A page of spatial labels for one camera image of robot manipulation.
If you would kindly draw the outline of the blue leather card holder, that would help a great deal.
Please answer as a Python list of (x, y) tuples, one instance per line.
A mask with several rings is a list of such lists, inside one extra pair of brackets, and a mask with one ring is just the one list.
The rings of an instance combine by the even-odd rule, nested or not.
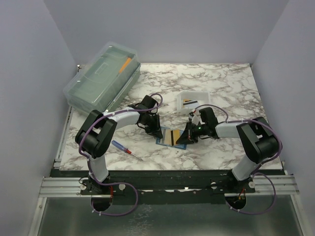
[(167, 127), (162, 127), (161, 132), (162, 132), (163, 137), (156, 138), (157, 145), (186, 150), (187, 148), (186, 144), (176, 143), (179, 137), (183, 134), (184, 132), (183, 130), (178, 130), (178, 129), (174, 130)]

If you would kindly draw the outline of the white plastic card tray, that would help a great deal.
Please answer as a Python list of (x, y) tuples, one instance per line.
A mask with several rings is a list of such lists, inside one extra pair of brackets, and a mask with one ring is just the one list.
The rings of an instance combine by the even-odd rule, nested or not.
[(210, 103), (209, 91), (189, 91), (180, 92), (177, 97), (177, 112), (180, 114), (188, 114), (199, 105)]

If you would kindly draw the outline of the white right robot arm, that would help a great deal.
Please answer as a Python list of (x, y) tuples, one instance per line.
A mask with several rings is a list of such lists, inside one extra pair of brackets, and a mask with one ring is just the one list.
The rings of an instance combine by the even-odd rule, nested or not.
[(227, 189), (233, 193), (243, 189), (244, 181), (253, 176), (262, 165), (276, 159), (283, 149), (282, 142), (265, 118), (218, 122), (210, 106), (203, 109), (198, 106), (189, 113), (189, 121), (176, 143), (194, 144), (202, 136), (206, 139), (241, 140), (245, 155), (228, 172), (226, 181)]

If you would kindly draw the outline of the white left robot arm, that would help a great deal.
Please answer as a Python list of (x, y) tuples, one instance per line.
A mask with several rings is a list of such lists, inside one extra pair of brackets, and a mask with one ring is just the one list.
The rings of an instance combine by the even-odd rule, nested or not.
[(89, 113), (75, 137), (79, 153), (86, 157), (89, 176), (93, 179), (92, 188), (98, 194), (109, 189), (109, 171), (106, 167), (107, 152), (116, 130), (129, 125), (137, 125), (145, 133), (162, 138), (158, 108), (163, 98), (158, 93), (146, 95), (140, 103), (131, 104), (122, 110), (102, 113), (93, 110)]

